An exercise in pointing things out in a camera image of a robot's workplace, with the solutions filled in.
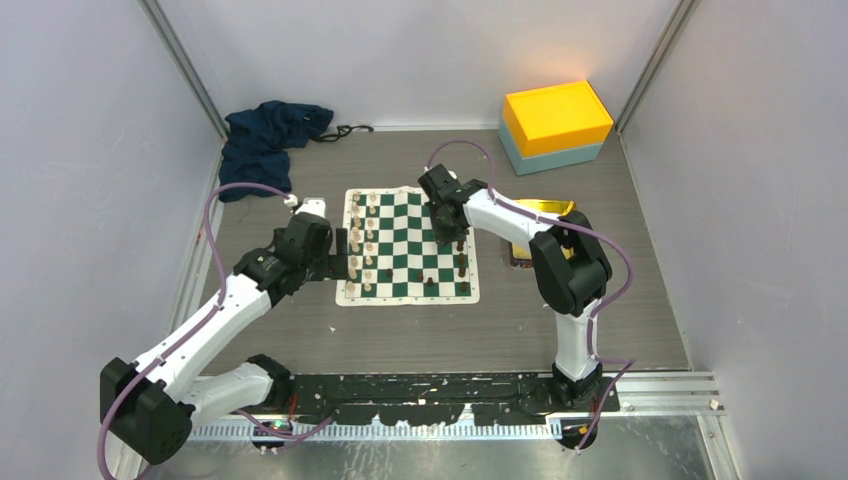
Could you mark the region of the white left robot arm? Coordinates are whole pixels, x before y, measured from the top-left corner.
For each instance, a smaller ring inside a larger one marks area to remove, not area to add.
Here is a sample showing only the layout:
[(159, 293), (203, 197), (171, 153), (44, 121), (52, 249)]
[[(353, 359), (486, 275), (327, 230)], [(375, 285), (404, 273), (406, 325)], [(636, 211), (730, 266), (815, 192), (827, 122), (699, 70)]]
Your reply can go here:
[(101, 427), (160, 465), (196, 428), (248, 407), (285, 409), (294, 394), (290, 371), (257, 354), (237, 368), (200, 380), (202, 370), (242, 330), (309, 281), (339, 278), (346, 233), (333, 229), (321, 198), (306, 198), (271, 247), (246, 253), (219, 291), (181, 327), (134, 361), (114, 358), (100, 373)]

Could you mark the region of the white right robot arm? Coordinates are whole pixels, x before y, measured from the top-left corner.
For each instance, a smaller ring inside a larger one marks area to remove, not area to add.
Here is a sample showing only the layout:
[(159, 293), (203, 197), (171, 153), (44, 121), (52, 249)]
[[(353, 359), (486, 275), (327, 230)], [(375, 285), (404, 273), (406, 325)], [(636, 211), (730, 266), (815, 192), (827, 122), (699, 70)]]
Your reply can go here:
[(595, 310), (606, 294), (612, 268), (580, 212), (565, 216), (532, 210), (477, 179), (460, 182), (443, 165), (418, 180), (438, 243), (483, 230), (531, 256), (537, 290), (555, 313), (557, 352), (552, 395), (577, 411), (590, 402), (603, 373), (595, 348)]

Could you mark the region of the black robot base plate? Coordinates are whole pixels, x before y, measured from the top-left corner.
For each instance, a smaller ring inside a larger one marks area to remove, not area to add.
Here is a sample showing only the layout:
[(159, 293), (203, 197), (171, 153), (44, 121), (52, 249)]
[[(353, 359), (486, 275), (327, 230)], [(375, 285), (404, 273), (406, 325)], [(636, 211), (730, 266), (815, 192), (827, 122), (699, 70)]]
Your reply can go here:
[(267, 428), (311, 441), (555, 440), (594, 442), (597, 411), (618, 413), (608, 377), (577, 400), (548, 373), (298, 375), (250, 408)]

